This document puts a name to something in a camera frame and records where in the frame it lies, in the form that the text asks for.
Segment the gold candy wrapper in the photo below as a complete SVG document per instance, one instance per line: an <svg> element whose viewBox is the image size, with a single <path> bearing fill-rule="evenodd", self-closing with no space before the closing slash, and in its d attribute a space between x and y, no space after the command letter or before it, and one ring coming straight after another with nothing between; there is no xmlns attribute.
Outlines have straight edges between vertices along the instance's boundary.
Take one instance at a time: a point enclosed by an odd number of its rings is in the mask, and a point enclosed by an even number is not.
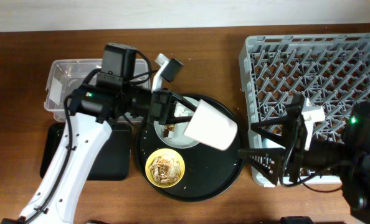
<svg viewBox="0 0 370 224"><path fill-rule="evenodd" d="M165 125L163 128L163 137L172 139L174 137L175 129L176 129L175 124Z"/></svg>

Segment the white tissue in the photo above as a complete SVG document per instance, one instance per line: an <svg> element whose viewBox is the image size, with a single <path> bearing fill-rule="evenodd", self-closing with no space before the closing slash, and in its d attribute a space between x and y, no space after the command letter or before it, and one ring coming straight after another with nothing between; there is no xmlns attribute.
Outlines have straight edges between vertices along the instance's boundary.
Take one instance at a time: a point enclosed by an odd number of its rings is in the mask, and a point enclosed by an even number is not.
<svg viewBox="0 0 370 224"><path fill-rule="evenodd" d="M184 105L177 103L174 110L174 117L192 116L194 112Z"/></svg>

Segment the food scraps and rice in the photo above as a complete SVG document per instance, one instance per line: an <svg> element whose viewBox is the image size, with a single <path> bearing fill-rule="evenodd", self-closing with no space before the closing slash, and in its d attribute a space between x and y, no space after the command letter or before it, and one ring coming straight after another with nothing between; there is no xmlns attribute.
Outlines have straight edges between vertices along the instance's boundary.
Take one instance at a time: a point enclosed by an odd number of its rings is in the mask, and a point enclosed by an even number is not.
<svg viewBox="0 0 370 224"><path fill-rule="evenodd" d="M159 185L176 183L181 175L181 165L170 155L155 157L149 165L153 180Z"/></svg>

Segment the blue cup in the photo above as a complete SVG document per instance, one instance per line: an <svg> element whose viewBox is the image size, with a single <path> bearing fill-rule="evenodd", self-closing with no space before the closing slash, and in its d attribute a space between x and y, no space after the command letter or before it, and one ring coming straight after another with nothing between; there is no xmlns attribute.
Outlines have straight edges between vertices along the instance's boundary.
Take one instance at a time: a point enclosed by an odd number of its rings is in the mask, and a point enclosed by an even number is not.
<svg viewBox="0 0 370 224"><path fill-rule="evenodd" d="M282 151L285 150L285 147L272 140L269 140L268 138L265 138L262 140L262 149L264 150L278 149L279 151Z"/></svg>

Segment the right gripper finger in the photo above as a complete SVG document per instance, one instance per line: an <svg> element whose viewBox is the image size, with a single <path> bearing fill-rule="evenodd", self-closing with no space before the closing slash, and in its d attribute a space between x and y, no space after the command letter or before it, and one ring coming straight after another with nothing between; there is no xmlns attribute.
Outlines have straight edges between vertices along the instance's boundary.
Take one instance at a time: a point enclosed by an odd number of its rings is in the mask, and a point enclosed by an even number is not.
<svg viewBox="0 0 370 224"><path fill-rule="evenodd" d="M264 129L264 127L275 125L282 125L281 135L276 135ZM292 143L293 122L288 116L252 123L250 129L263 138L267 138L281 146L290 146Z"/></svg>
<svg viewBox="0 0 370 224"><path fill-rule="evenodd" d="M277 185L282 170L285 149L239 149L239 157L259 171L271 184Z"/></svg>

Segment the grey ceramic plate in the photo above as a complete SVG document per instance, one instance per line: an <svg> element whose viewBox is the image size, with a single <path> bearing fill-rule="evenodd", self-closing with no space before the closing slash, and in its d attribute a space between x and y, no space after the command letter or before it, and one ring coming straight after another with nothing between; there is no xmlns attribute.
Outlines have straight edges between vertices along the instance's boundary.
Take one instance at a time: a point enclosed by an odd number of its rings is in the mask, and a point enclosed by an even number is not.
<svg viewBox="0 0 370 224"><path fill-rule="evenodd" d="M174 137L172 139L163 137L164 125L159 124L157 121L154 122L154 129L160 140L162 140L165 144L178 149L187 149L199 144L198 141L184 135L184 131L187 128L188 124L189 122L175 124L176 129L174 132Z"/></svg>

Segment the yellow bowl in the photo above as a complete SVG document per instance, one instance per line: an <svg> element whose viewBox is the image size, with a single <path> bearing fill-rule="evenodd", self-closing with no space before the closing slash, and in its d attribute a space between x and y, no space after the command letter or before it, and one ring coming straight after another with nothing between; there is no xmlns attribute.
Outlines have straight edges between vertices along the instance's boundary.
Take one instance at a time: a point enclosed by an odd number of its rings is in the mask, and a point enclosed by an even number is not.
<svg viewBox="0 0 370 224"><path fill-rule="evenodd" d="M181 165L181 175L180 175L180 178L179 180L174 183L174 184L170 184L170 185L159 185L157 184L153 178L152 178L152 175L149 171L149 165L152 163L153 159L155 157L158 157L158 156L162 156L162 155L170 155L172 156L173 158L175 158L176 160L179 161L180 165ZM158 149L156 151L154 151L150 156L149 158L147 159L146 163L145 163L145 174L146 174L146 177L147 179L156 187L161 187L161 188L170 188L170 187L173 187L175 186L176 184L178 184L181 179L183 178L184 176L184 173L185 173L185 162L184 162L184 159L183 157L177 152L175 151L174 149L168 149L168 148L163 148L163 149Z"/></svg>

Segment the pink cup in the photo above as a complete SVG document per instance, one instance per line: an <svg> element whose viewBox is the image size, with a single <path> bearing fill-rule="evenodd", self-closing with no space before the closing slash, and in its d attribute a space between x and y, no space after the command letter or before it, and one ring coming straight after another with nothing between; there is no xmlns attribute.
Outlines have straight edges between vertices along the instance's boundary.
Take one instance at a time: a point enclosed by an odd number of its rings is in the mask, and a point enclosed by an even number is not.
<svg viewBox="0 0 370 224"><path fill-rule="evenodd" d="M184 130L184 135L220 151L233 143L238 125L224 113L204 100L199 104Z"/></svg>

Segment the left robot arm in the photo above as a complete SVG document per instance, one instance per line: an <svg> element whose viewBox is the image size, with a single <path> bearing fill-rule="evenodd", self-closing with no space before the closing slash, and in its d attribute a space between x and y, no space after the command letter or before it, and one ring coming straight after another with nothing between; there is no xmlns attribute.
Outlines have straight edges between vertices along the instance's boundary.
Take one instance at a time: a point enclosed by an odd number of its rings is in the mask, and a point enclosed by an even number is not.
<svg viewBox="0 0 370 224"><path fill-rule="evenodd" d="M125 44L105 46L101 68L93 69L64 100L64 133L36 193L17 219L2 223L73 223L79 196L119 117L130 113L148 123L176 124L177 103L196 106L179 93L145 89L134 74L141 52Z"/></svg>

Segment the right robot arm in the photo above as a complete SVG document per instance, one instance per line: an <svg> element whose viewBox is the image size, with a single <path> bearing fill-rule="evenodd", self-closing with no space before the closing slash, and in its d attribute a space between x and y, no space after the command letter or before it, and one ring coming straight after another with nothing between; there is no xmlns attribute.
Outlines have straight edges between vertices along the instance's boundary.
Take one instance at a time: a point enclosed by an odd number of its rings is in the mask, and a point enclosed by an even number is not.
<svg viewBox="0 0 370 224"><path fill-rule="evenodd" d="M313 138L313 125L325 120L325 112L308 98L295 95L285 109L285 116L250 125L278 146L240 149L239 157L283 187L303 185L325 173L338 176L351 216L370 223L370 102L353 106L341 143Z"/></svg>

